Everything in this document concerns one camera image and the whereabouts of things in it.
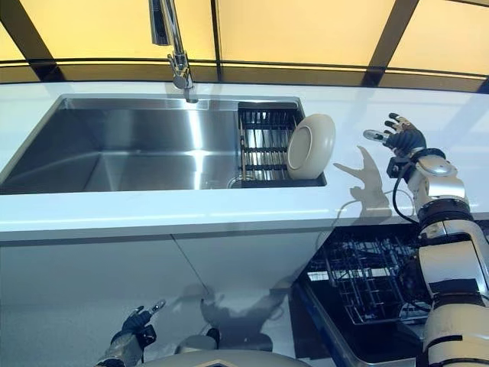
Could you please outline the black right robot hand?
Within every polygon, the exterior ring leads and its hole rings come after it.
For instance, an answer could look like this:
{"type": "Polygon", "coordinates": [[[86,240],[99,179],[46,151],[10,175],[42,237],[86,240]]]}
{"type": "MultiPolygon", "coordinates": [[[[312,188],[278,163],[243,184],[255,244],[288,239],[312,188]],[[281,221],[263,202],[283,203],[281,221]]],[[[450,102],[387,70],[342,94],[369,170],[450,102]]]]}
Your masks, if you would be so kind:
{"type": "Polygon", "coordinates": [[[406,158],[427,148],[424,134],[408,119],[394,112],[384,124],[390,128],[383,132],[368,129],[363,132],[367,140],[381,143],[397,157],[406,158]]]}

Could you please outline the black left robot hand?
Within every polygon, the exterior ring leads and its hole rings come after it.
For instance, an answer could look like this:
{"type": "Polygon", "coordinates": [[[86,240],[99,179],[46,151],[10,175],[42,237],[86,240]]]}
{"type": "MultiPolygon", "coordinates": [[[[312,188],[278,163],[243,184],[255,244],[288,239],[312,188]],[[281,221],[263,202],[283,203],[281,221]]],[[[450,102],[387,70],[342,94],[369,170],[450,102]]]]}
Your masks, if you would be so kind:
{"type": "Polygon", "coordinates": [[[153,315],[159,312],[165,305],[166,301],[164,299],[157,301],[153,306],[149,308],[145,306],[139,306],[133,310],[125,322],[122,324],[121,331],[123,333],[138,333],[145,328],[153,315]]]}

